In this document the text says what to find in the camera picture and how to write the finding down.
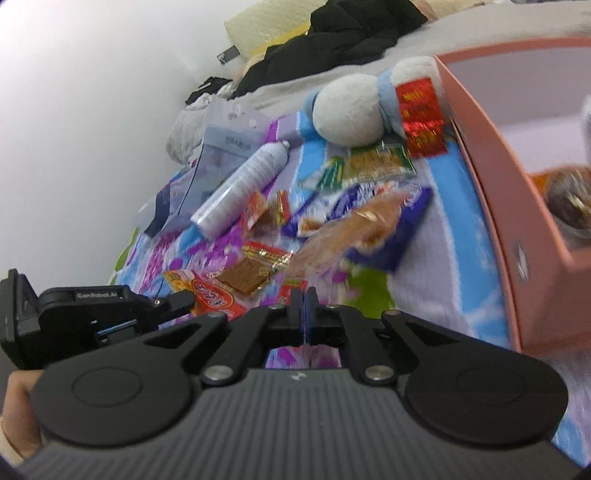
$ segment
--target white wall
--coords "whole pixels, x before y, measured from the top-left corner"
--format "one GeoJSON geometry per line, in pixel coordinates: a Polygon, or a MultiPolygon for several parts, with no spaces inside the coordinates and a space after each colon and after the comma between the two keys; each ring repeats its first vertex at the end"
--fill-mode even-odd
{"type": "Polygon", "coordinates": [[[0,4],[0,276],[38,291],[103,284],[135,213],[177,166],[164,141],[252,3],[0,4]]]}

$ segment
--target pink box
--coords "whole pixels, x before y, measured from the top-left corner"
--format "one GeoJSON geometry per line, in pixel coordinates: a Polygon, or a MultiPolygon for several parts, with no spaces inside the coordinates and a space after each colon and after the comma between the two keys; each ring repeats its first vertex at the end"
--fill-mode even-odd
{"type": "Polygon", "coordinates": [[[587,165],[580,110],[591,95],[591,39],[503,43],[437,62],[490,227],[514,348],[591,346],[591,246],[569,251],[528,175],[587,165]]]}

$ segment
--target white stuffed animal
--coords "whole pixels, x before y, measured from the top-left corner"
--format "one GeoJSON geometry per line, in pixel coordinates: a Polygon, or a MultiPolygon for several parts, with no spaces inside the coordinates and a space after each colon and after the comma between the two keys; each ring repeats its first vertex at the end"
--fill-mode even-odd
{"type": "Polygon", "coordinates": [[[447,121],[450,107],[433,57],[401,60],[378,77],[361,73],[341,77],[308,98],[304,111],[322,138],[344,147],[371,145],[391,131],[406,138],[395,88],[426,77],[433,82],[447,121]]]}

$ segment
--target ribbed gray surface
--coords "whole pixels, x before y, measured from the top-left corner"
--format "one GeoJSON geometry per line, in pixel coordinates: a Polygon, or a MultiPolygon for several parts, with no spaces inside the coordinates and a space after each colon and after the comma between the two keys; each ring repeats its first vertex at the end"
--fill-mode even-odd
{"type": "Polygon", "coordinates": [[[506,452],[447,443],[396,393],[347,370],[251,371],[209,389],[162,436],[120,450],[52,443],[21,467],[31,480],[568,480],[578,468],[544,442],[506,452]]]}

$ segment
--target black fabric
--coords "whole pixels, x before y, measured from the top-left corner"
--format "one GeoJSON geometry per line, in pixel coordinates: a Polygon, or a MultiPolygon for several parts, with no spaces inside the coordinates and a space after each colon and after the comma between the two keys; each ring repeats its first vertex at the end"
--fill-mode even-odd
{"type": "Polygon", "coordinates": [[[233,98],[263,85],[379,59],[398,38],[427,21],[410,0],[329,0],[310,17],[307,35],[269,47],[246,73],[233,98]]]}
{"type": "Polygon", "coordinates": [[[207,80],[205,80],[205,82],[203,82],[199,86],[197,90],[195,90],[191,95],[189,95],[189,98],[185,100],[185,103],[187,105],[195,103],[195,100],[201,97],[201,95],[203,95],[204,93],[210,93],[211,95],[213,95],[214,93],[218,93],[220,88],[222,88],[225,84],[230,82],[231,80],[229,79],[223,79],[220,77],[209,77],[207,80]]]}

